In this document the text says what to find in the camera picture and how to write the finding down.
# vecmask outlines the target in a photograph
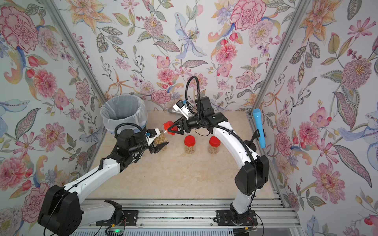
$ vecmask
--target white trash bag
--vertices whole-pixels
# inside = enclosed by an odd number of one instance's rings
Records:
[[[107,101],[100,109],[100,115],[104,121],[105,128],[114,134],[114,129],[122,123],[134,123],[142,129],[147,123],[147,109],[144,101],[131,94],[116,96]],[[140,132],[138,128],[125,125],[118,129],[118,134],[124,129],[132,129],[135,133]]]

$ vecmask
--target floral wallpaper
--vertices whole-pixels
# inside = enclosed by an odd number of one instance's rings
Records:
[[[166,110],[196,75],[217,111],[251,108],[296,6],[295,0],[55,3],[108,98],[134,94],[149,110]],[[195,88],[193,81],[191,101]]]
[[[101,104],[39,0],[0,11],[0,235],[41,235],[47,190],[87,171]]]
[[[284,202],[308,236],[378,235],[373,0],[313,0],[260,108]]]

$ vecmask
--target red lid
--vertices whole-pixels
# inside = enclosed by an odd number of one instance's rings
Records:
[[[168,128],[171,127],[173,124],[174,124],[173,121],[170,121],[170,120],[167,121],[166,123],[164,123],[164,129],[168,131]],[[177,131],[178,130],[177,126],[173,127],[172,130]]]
[[[195,144],[195,138],[191,135],[188,135],[184,139],[184,144],[188,147],[192,147]]]
[[[209,144],[210,144],[211,146],[213,146],[213,147],[218,147],[218,146],[220,145],[220,140],[219,140],[217,137],[212,136],[212,137],[210,138]]]

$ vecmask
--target plastic jar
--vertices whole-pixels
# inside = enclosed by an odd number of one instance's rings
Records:
[[[209,140],[209,148],[208,151],[210,154],[217,154],[219,152],[220,140],[212,136]]]
[[[184,139],[185,152],[187,154],[192,154],[195,151],[195,138],[191,135],[188,135]]]
[[[171,127],[173,125],[173,121],[167,121],[166,123],[164,123],[159,131],[160,131],[160,135],[159,137],[155,138],[154,140],[154,144],[157,145],[157,144],[161,144],[161,143],[164,143],[164,142],[169,142],[169,139],[175,135],[175,133],[172,133],[172,132],[168,132],[168,128]],[[177,127],[174,127],[172,128],[172,130],[174,131],[177,131],[178,128]],[[167,146],[164,146],[160,151],[164,151],[167,149]]]

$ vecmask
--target beige table surface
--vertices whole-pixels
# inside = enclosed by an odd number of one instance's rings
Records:
[[[252,135],[247,117],[243,111],[224,111],[235,132],[243,139]],[[159,128],[168,120],[175,121],[179,115],[166,111],[149,111],[147,128]],[[207,130],[198,130],[207,134]],[[188,134],[174,136],[165,151],[150,154],[148,150],[136,164],[102,184],[88,198],[234,198],[238,191],[234,177],[239,169],[234,158],[224,145],[218,154],[207,150],[211,135],[202,137],[194,132],[196,151],[184,151],[184,138]],[[108,156],[116,139],[107,133],[91,169],[99,165],[100,159]],[[274,198],[269,182],[257,191],[257,198]]]

